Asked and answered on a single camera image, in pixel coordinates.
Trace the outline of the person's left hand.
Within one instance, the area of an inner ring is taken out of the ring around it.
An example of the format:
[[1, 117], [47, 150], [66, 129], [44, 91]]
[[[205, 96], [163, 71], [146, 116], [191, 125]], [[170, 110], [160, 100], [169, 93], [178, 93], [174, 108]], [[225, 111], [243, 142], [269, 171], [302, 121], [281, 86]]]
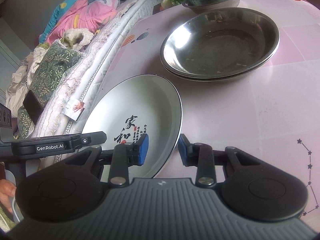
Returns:
[[1, 179], [0, 181], [0, 201], [1, 204], [10, 212], [12, 211], [12, 206], [10, 198], [14, 198], [16, 192], [16, 186], [6, 179]]

